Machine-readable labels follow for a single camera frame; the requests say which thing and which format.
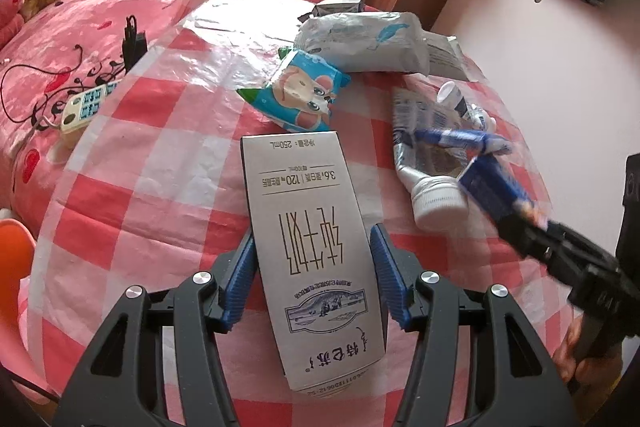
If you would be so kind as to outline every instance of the power strip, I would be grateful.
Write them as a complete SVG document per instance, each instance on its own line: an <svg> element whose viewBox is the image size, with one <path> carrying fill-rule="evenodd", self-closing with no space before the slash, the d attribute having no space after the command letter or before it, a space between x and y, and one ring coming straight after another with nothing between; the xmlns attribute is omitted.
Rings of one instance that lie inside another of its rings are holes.
<svg viewBox="0 0 640 427"><path fill-rule="evenodd" d="M114 80L108 84L94 87L73 95L66 102L60 125L60 133L66 146L69 148L76 146L104 99L113 92L119 83L119 80Z"/></svg>

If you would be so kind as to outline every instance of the white plastic package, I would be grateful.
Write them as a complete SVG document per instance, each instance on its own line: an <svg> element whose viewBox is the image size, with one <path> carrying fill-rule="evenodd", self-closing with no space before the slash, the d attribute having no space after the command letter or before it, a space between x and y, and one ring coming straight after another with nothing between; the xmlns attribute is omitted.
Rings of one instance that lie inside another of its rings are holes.
<svg viewBox="0 0 640 427"><path fill-rule="evenodd" d="M399 71L429 74L429 51L413 13L336 13L309 19L294 47L344 73Z"/></svg>

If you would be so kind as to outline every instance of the hand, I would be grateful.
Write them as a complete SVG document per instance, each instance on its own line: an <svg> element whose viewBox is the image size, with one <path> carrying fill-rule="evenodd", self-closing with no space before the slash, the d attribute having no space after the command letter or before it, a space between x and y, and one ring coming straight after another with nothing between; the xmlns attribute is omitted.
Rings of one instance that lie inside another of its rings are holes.
<svg viewBox="0 0 640 427"><path fill-rule="evenodd" d="M553 359L560 377L568 383L573 377L582 385L574 395L574 404L582 421L588 420L604 404L622 372L622 344L614 346L601 359L586 359L579 364L574 349L582 330L582 316L569 326Z"/></svg>

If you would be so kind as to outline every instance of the orange chair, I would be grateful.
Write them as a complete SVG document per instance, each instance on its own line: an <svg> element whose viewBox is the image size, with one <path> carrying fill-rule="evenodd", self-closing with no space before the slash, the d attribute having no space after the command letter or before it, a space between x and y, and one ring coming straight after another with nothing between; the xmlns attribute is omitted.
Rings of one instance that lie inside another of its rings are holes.
<svg viewBox="0 0 640 427"><path fill-rule="evenodd" d="M35 370L18 329L20 279L31 273L35 241L27 228L15 219L0 220L0 362L12 373L50 391ZM47 403L39 394L19 386L35 403Z"/></svg>

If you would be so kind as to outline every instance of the small carton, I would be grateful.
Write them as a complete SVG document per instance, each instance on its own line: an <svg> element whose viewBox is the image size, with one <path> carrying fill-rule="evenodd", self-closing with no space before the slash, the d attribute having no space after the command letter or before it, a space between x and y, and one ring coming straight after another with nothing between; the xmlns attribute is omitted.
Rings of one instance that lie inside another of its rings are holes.
<svg viewBox="0 0 640 427"><path fill-rule="evenodd" d="M289 386L337 393L385 354L376 274L337 134L243 137L242 162Z"/></svg>

